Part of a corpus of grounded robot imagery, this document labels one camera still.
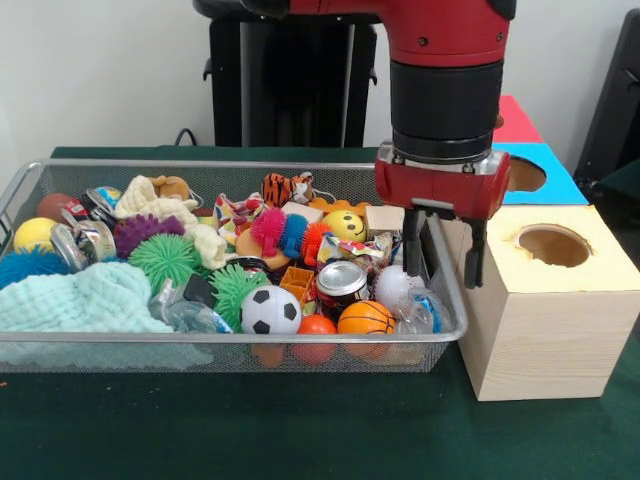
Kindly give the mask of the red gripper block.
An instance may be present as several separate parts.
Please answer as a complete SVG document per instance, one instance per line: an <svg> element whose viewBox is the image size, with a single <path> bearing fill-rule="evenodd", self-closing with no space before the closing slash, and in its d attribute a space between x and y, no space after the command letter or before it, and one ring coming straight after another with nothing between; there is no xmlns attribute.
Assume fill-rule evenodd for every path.
<svg viewBox="0 0 640 480"><path fill-rule="evenodd" d="M421 163L397 154L385 141L375 161L375 185L387 205L405 208L403 269L419 275L422 265L421 232L425 214L420 209L470 220L471 247L465 257L467 289L483 285L485 221L501 207L509 184L510 155L492 150L480 160L449 165Z"/></svg>

